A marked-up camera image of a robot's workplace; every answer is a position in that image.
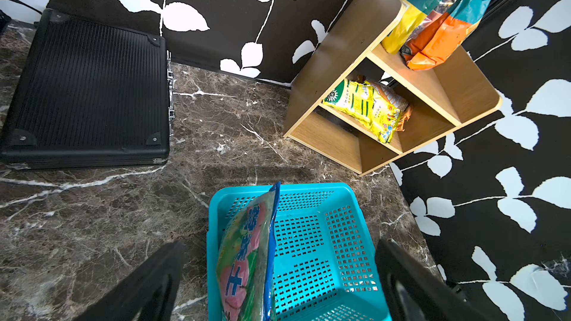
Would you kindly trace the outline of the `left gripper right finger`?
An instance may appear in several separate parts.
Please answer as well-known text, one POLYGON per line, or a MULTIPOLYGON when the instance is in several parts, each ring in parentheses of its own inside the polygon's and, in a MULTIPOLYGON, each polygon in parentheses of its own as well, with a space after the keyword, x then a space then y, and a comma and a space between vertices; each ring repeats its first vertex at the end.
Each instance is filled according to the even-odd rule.
POLYGON ((375 263, 393 320, 486 320, 392 239, 381 239, 375 263))

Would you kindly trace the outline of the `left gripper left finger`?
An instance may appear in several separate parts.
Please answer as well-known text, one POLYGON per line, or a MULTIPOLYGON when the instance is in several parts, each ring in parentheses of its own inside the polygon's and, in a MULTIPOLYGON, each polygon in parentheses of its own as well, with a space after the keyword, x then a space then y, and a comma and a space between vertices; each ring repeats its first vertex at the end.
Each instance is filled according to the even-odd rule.
POLYGON ((177 241, 163 245, 76 319, 169 320, 184 264, 184 243, 177 241))

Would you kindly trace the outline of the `green blue-edged soil bag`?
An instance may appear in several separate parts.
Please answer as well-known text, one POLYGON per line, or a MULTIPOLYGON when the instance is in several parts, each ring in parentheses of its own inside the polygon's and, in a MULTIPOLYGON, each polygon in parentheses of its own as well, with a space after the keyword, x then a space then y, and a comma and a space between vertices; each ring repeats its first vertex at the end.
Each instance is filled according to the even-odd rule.
POLYGON ((227 224, 216 277, 223 320, 275 320, 275 219, 281 183, 241 206, 227 224))

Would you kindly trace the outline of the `teal and orange fertilizer bag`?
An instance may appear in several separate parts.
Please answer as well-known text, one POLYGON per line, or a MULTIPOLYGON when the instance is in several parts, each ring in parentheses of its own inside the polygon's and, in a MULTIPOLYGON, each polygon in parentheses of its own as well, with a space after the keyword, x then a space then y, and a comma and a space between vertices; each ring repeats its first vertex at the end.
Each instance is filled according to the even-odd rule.
POLYGON ((443 64, 480 24, 492 0, 442 0, 401 47, 408 68, 424 71, 443 64))

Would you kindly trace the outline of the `yellow fertilizer bag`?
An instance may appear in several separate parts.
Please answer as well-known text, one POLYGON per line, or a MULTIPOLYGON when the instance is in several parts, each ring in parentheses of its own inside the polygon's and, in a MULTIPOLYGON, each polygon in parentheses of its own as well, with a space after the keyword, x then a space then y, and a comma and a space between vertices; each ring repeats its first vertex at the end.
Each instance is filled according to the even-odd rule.
POLYGON ((413 112, 412 104, 391 88, 348 79, 338 84, 322 103, 355 118, 386 144, 396 132, 404 131, 413 112))

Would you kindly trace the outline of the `wooden two-tier shelf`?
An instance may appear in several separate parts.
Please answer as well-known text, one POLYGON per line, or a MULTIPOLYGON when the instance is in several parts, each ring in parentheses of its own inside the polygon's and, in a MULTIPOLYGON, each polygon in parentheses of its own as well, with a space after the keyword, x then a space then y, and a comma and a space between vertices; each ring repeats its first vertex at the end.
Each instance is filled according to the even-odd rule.
POLYGON ((501 107, 468 53, 413 71, 382 40, 402 0, 353 0, 295 78, 285 136, 367 175, 501 107))

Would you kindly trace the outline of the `turquoise plastic basket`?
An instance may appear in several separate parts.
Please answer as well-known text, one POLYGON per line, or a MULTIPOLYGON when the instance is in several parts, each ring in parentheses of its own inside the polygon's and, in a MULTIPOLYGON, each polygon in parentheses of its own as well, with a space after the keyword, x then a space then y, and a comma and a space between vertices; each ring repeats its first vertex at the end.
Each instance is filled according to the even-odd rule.
POLYGON ((348 185, 283 185, 275 226, 277 320, 390 320, 373 241, 348 185))

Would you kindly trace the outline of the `black ribbed case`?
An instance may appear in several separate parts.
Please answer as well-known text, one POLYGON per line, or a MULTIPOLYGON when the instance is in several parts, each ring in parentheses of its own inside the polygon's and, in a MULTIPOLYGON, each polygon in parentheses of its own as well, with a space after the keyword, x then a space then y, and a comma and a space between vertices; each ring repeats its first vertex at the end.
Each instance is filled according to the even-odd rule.
POLYGON ((162 165, 174 104, 163 37, 47 9, 1 131, 12 169, 162 165))

